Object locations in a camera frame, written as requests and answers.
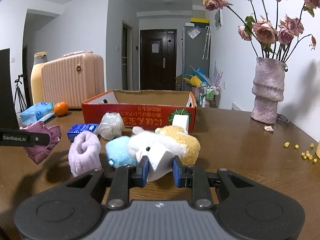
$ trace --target orange fruit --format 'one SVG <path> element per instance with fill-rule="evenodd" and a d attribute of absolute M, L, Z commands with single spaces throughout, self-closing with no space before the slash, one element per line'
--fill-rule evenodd
<path fill-rule="evenodd" d="M 59 102 L 53 108 L 54 113 L 56 116 L 63 116 L 68 113 L 68 105 L 66 102 Z"/>

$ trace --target yellow plush toy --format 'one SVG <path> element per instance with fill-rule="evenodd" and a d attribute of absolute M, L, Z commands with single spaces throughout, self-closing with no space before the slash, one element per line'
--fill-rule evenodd
<path fill-rule="evenodd" d="M 180 126 L 169 125 L 163 128 L 157 128 L 155 133 L 172 137 L 179 144 L 186 148 L 186 153 L 181 159 L 183 165 L 196 163 L 200 151 L 200 143 L 197 138 L 188 135 L 188 132 Z"/>

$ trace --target ribbed suitcase shell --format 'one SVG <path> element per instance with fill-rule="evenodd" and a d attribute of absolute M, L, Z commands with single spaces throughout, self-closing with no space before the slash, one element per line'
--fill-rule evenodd
<path fill-rule="evenodd" d="M 46 102 L 81 108 L 82 101 L 104 92 L 103 58 L 92 52 L 66 54 L 45 63 L 41 73 Z"/>

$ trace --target pink textured vase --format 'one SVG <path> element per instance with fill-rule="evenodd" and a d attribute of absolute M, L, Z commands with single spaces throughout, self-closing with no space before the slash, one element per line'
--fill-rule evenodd
<path fill-rule="evenodd" d="M 271 58 L 257 58 L 252 93 L 256 96 L 251 117 L 266 124 L 274 124 L 278 102 L 284 100 L 285 64 Z"/>

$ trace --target fluffy lavender fabric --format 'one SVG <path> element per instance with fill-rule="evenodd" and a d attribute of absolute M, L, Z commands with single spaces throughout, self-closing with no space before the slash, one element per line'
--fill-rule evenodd
<path fill-rule="evenodd" d="M 278 102 L 284 100 L 284 63 L 271 58 L 257 58 L 252 93 L 256 95 L 251 117 L 266 124 L 274 124 Z"/>
<path fill-rule="evenodd" d="M 77 135 L 68 154 L 72 175 L 77 177 L 90 170 L 101 170 L 100 150 L 101 144 L 95 134 L 83 131 Z"/>

